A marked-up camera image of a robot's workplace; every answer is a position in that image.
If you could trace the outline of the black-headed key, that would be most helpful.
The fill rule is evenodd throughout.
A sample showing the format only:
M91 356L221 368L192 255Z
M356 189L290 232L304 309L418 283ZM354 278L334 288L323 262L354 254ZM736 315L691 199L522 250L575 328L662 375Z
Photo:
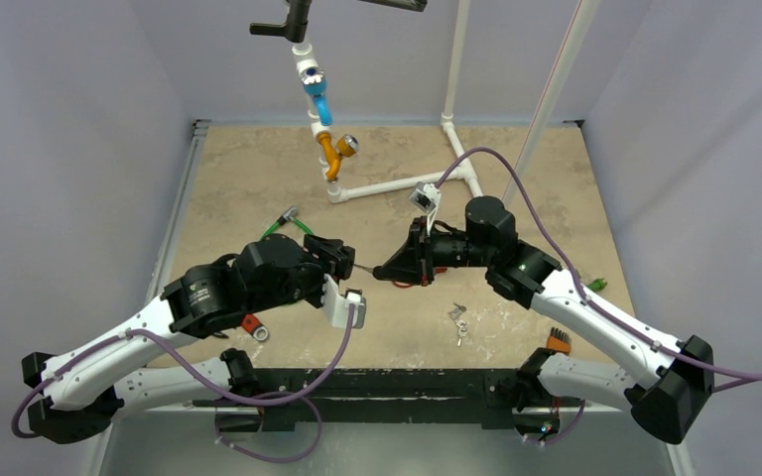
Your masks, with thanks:
M362 270L362 271L365 271L365 272L367 272L367 273L370 273L370 274L372 274L372 273L374 272L374 268L373 268L373 267L368 267L368 266L364 266L364 265L359 265L359 264L357 264L357 263L354 263L354 264L353 264L353 268L355 268L355 269L359 269L359 270Z

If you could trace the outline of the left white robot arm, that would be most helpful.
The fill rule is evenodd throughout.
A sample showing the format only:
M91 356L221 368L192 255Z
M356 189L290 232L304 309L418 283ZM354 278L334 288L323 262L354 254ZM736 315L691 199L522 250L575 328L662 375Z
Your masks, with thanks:
M248 357L230 352L202 364L150 369L154 359L242 326L258 312L304 301L346 332L359 328L365 300L340 283L355 250L339 239L273 234L242 251L188 269L141 310L89 343L61 355L34 352L22 361L30 393L11 420L20 438L58 444L89 439L125 415L216 395L231 405L278 407L306 390L256 391Z

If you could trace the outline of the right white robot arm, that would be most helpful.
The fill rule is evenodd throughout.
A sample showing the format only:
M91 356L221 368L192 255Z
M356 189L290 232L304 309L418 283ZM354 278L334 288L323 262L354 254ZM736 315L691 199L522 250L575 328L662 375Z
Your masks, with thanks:
M712 347L680 339L636 319L589 288L541 249L521 240L514 215L493 196L471 199L462 230L426 217L413 220L405 243L372 275L428 286L437 268L482 268L499 296L576 332L611 359L580 362L538 350L517 389L527 402L572 397L631 414L650 435L680 444L714 390Z

